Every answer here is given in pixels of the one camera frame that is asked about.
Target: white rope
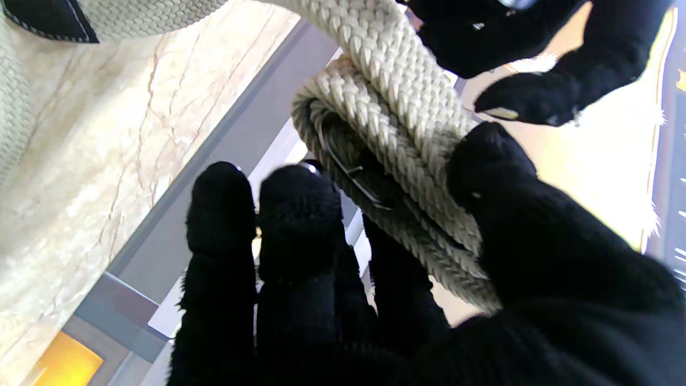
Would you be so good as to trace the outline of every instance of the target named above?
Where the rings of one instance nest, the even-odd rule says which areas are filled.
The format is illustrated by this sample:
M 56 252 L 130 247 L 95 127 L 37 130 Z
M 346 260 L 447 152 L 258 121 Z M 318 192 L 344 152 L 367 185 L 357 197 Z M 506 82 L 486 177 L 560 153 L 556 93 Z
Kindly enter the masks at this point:
M 227 0 L 79 0 L 100 41 L 120 41 L 180 30 Z
M 475 221 L 446 188 L 448 158 L 474 122 L 396 3 L 265 1 L 305 17 L 344 52 L 294 98 L 293 123 L 310 151 L 362 210 L 442 285 L 484 310 L 496 309 L 498 299 L 475 261 L 480 245 Z M 331 149 L 322 145 L 322 135 L 350 167 L 369 149 L 397 182 L 381 190 L 390 191 L 399 205 L 390 211 L 374 205 L 338 167 Z M 370 177 L 368 170 L 358 181 L 385 184 L 382 173 Z
M 0 188 L 19 163 L 32 133 L 29 87 L 10 41 L 10 27 L 0 23 Z

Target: marble surface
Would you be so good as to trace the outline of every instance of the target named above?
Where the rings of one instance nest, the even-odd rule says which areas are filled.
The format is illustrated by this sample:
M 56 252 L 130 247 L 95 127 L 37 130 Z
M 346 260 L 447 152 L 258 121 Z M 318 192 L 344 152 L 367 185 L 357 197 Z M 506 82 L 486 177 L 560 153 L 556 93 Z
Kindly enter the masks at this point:
M 0 193 L 0 385 L 21 383 L 299 16 L 232 0 L 121 43 L 12 27 L 37 116 Z

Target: coiled rope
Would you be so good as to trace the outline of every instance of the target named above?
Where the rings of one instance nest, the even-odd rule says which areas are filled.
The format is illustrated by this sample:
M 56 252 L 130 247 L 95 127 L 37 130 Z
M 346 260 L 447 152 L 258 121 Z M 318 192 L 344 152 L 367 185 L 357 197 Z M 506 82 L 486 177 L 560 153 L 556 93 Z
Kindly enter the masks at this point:
M 308 149 L 443 286 L 497 309 L 476 264 L 477 225 L 446 186 L 449 157 L 474 122 L 397 4 L 264 1 L 300 14 L 344 52 L 293 100 L 293 123 Z

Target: white stitching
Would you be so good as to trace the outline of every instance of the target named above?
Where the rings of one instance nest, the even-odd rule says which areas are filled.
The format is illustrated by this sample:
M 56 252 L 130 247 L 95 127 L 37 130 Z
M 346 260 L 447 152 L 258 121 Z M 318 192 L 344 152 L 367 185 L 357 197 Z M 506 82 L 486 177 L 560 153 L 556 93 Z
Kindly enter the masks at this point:
M 54 40 L 54 41 L 61 41 L 61 40 L 69 39 L 69 38 L 67 38 L 65 36 L 61 36 L 61 35 L 48 34 L 47 32 L 39 30 L 38 28 L 32 27 L 32 26 L 24 23 L 23 21 L 19 20 L 19 18 L 16 17 L 13 13 L 11 13 L 10 10 L 8 10 L 7 8 L 5 8 L 3 11 L 5 12 L 5 15 L 10 17 L 10 19 L 12 19 L 16 24 L 19 25 L 19 27 L 22 27 L 24 30 L 27 30 L 29 32 L 33 32 L 35 34 L 39 34 L 44 38 L 48 38 L 48 39 Z M 81 24 L 81 21 L 79 20 L 78 16 L 76 16 L 76 13 L 74 13 L 74 16 L 76 17 L 76 21 L 78 21 L 79 26 L 81 27 L 81 30 L 83 31 L 84 34 L 86 34 L 86 31 L 85 31 L 83 25 Z M 83 42 L 86 42 L 86 43 L 91 42 L 91 39 L 88 37 L 88 34 L 86 34 L 86 38 L 83 39 Z
M 79 19 L 79 16 L 76 15 L 76 10 L 74 9 L 73 5 L 71 5 L 70 0 L 65 0 L 67 4 L 69 4 L 69 9 L 71 9 L 71 13 L 74 15 L 76 18 L 76 21 L 79 23 L 79 27 L 81 27 L 81 31 L 84 33 L 84 35 L 88 36 L 88 33 L 86 32 L 86 29 L 84 28 L 84 25 L 81 24 L 81 20 Z

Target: yellow light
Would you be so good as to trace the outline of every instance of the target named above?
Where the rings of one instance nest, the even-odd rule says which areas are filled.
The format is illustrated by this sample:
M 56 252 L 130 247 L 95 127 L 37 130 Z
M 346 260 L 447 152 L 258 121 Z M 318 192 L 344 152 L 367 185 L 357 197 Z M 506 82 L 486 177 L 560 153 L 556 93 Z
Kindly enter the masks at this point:
M 676 88 L 686 92 L 686 71 L 679 70 L 679 81 L 676 83 Z
M 36 363 L 32 386 L 88 386 L 102 358 L 60 331 Z

